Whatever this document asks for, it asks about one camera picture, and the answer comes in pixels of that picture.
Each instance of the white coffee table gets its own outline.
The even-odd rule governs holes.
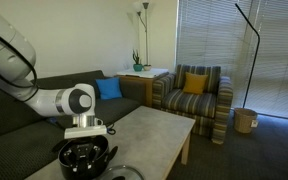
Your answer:
[[[139,107],[116,122],[115,135],[105,135],[111,149],[118,146],[108,167],[128,165],[147,180],[166,179],[181,150],[181,162],[187,163],[194,123],[193,119]],[[60,180],[64,177],[55,160],[27,179]]]

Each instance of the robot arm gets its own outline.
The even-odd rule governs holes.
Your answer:
[[[42,116],[72,115],[77,128],[67,129],[65,139],[106,134],[105,126],[92,124],[95,119],[93,87],[77,84],[69,89],[39,89],[35,61],[31,44],[0,16],[0,90],[26,103]],[[31,71],[33,83],[26,79]]]

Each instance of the trash bin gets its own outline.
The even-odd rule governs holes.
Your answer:
[[[250,133],[252,131],[252,121],[256,120],[257,113],[251,109],[234,109],[234,129],[240,133]]]

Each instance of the pot lid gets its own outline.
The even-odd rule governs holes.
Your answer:
[[[144,177],[135,168],[125,165],[107,169],[97,180],[144,180]]]

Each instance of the side table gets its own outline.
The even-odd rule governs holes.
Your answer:
[[[135,72],[127,69],[116,73],[118,77],[126,80],[142,81],[146,85],[146,106],[152,107],[153,82],[168,74],[168,69],[152,68],[150,71]]]

